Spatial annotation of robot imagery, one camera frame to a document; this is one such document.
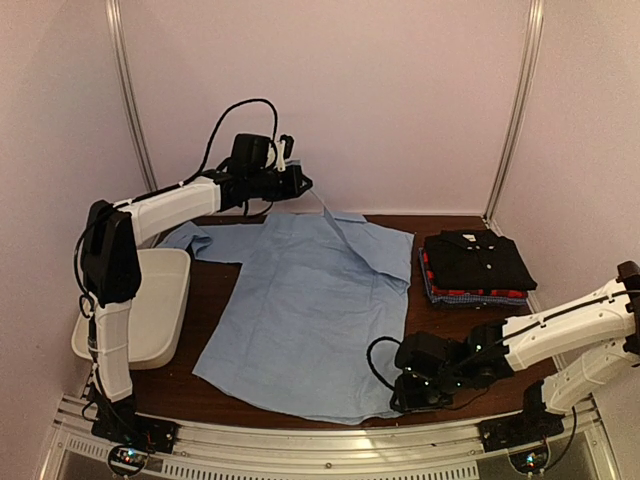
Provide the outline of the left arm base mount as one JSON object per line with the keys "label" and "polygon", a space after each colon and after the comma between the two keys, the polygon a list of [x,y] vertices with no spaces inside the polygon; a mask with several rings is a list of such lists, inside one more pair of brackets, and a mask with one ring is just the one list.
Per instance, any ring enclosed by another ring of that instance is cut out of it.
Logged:
{"label": "left arm base mount", "polygon": [[171,454],[178,432],[173,421],[139,415],[133,404],[97,402],[98,411],[91,433],[147,453]]}

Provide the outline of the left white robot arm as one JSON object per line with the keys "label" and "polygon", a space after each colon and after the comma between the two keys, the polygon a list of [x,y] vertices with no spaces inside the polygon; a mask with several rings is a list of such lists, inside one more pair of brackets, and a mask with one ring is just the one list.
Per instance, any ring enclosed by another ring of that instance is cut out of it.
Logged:
{"label": "left white robot arm", "polygon": [[128,324],[142,283],[138,248],[184,222],[239,208],[252,199],[269,204],[296,199],[313,182],[291,155],[292,136],[241,133],[216,169],[200,168],[157,192],[113,204],[95,202],[78,240],[74,267],[81,312],[88,318],[88,350],[97,389],[109,403],[133,395]]}

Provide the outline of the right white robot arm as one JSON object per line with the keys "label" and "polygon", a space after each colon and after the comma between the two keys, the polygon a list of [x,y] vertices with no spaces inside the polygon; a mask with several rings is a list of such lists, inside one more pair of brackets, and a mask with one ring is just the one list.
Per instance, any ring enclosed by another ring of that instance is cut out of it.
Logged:
{"label": "right white robot arm", "polygon": [[529,387],[524,411],[513,419],[519,440],[535,440],[574,405],[639,362],[639,266],[588,295],[556,308],[473,328],[462,341],[426,332],[406,337],[394,365],[390,407],[397,413],[438,411],[463,390],[484,390],[519,371],[563,354],[583,354],[562,371]]}

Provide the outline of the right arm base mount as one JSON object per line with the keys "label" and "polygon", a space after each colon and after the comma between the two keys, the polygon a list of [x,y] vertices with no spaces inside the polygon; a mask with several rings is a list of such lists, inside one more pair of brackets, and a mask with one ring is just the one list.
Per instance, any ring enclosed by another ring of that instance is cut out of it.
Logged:
{"label": "right arm base mount", "polygon": [[485,452],[541,442],[564,432],[563,415],[547,412],[544,404],[523,407],[520,413],[484,420],[478,425]]}

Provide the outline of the light blue long sleeve shirt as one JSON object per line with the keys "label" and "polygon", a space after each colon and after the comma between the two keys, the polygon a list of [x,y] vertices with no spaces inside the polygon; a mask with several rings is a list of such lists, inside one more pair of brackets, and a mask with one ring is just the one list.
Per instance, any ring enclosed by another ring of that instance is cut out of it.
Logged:
{"label": "light blue long sleeve shirt", "polygon": [[357,425],[390,418],[414,237],[343,212],[186,222],[162,241],[240,273],[193,372],[261,409]]}

